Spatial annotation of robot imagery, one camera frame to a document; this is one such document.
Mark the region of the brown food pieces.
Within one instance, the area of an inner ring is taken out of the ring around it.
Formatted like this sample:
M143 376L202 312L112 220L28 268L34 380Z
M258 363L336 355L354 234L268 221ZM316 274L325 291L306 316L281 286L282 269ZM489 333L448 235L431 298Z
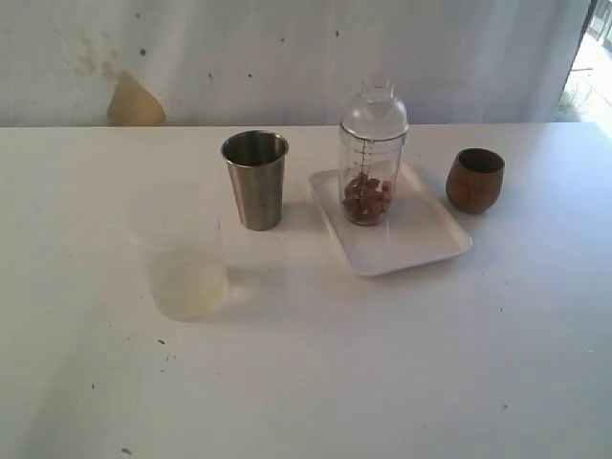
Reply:
M340 194L345 216L354 224L374 226L383 220L393 200L393 184L360 172Z

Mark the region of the stainless steel cup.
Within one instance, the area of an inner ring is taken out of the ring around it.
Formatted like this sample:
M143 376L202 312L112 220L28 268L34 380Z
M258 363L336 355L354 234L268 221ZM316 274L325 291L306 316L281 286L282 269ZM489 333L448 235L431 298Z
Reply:
M237 133L221 146L240 221L249 230L270 230L282 217L288 142L266 130Z

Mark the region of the clear plastic shaker cup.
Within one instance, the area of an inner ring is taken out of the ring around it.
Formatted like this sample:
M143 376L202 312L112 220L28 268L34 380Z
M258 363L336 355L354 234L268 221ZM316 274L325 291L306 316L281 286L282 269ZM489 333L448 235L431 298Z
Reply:
M395 196L406 134L372 140L341 127L339 140L339 201L344 215L356 225L378 225Z

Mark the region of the clear plastic dome lid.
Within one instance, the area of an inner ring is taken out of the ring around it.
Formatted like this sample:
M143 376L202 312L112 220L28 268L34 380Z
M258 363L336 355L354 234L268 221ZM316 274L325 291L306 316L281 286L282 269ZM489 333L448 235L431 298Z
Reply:
M347 102L339 126L358 139L390 141L406 135L409 123L393 82L388 77L367 76L361 89Z

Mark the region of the brown wooden cup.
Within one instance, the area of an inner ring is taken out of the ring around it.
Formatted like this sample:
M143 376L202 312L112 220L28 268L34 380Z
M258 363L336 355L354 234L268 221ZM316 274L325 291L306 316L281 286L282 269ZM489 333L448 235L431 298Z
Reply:
M479 214L492 207L501 194L505 161L485 148L466 148L452 164L446 194L458 210Z

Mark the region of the white rectangular tray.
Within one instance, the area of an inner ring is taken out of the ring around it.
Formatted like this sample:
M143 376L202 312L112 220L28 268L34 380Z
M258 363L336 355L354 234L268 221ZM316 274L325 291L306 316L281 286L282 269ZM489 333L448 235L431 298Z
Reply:
M470 236L407 164L386 219L376 226L351 223L339 201L335 169L309 177L311 195L346 263L361 276L378 276L450 259L468 252Z

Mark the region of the translucent plastic pot container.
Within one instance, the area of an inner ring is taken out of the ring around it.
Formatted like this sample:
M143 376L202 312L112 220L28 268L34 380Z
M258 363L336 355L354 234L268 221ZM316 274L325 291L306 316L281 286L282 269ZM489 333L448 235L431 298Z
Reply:
M137 192L126 226L162 315L197 321L223 305L229 277L219 209L203 187L165 183Z

